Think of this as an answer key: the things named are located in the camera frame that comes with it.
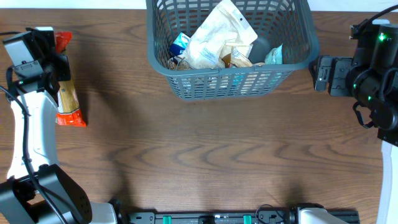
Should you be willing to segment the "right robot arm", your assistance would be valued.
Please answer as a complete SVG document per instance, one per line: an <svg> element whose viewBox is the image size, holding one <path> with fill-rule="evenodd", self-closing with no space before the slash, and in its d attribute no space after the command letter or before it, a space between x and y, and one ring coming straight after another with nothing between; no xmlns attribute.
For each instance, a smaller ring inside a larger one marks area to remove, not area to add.
<svg viewBox="0 0 398 224"><path fill-rule="evenodd" d="M308 67L316 91L353 97L358 123L382 141L383 180L377 223L397 223L397 25L351 26L353 57L321 55Z"/></svg>

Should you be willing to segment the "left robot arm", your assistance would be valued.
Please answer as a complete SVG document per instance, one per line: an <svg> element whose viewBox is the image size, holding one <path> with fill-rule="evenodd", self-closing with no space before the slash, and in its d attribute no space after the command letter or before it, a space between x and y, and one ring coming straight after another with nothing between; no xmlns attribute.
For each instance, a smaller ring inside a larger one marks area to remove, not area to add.
<svg viewBox="0 0 398 224"><path fill-rule="evenodd" d="M12 65L1 90L14 114L14 152L1 183L1 215L9 223L119 223L112 202L91 202L59 166L55 121L68 57L57 50L53 27L7 32L2 44Z"/></svg>

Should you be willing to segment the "teal wet wipes packet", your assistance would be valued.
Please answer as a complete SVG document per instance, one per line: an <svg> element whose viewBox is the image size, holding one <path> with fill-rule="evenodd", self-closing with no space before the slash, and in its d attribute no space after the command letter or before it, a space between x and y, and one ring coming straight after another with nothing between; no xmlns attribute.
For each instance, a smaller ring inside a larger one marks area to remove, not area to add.
<svg viewBox="0 0 398 224"><path fill-rule="evenodd" d="M276 48L273 48L265 57L264 63L266 65L282 65L283 55L282 55L282 44Z"/></svg>

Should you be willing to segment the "orange spaghetti pasta packet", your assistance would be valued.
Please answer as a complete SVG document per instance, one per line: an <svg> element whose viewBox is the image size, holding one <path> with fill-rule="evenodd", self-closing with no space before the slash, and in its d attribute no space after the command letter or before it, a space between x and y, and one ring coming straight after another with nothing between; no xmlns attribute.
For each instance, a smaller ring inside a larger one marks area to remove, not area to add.
<svg viewBox="0 0 398 224"><path fill-rule="evenodd" d="M66 47L72 39L71 32L56 32L56 52L65 53ZM60 90L58 92L58 113L56 123L61 126L86 127L83 115L78 102L73 79L60 81Z"/></svg>

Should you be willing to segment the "colourful Kleenex tissue multipack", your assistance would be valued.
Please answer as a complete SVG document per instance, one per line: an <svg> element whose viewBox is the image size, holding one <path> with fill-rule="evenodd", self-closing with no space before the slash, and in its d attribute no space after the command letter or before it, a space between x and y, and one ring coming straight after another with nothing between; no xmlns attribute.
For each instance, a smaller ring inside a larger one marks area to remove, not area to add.
<svg viewBox="0 0 398 224"><path fill-rule="evenodd" d="M179 33L177 38L173 41L171 46L169 47L169 51L171 54L178 56L183 54L187 45L189 43L190 37L183 32Z"/></svg>

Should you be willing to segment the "beige paper pouch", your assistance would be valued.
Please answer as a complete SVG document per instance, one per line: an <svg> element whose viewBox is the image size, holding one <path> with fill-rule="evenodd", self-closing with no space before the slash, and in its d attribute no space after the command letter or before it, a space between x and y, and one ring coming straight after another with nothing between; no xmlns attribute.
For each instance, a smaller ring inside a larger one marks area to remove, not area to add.
<svg viewBox="0 0 398 224"><path fill-rule="evenodd" d="M191 70L191 66L184 57L174 56L167 62L170 70Z"/></svg>
<svg viewBox="0 0 398 224"><path fill-rule="evenodd" d="M226 68L241 68L252 66L263 66L264 62L252 63L237 47L224 46L220 53L220 58L224 62Z"/></svg>
<svg viewBox="0 0 398 224"><path fill-rule="evenodd" d="M230 0L222 0L188 41L182 54L193 69L221 68L221 50L225 45L250 45L257 34L241 11Z"/></svg>

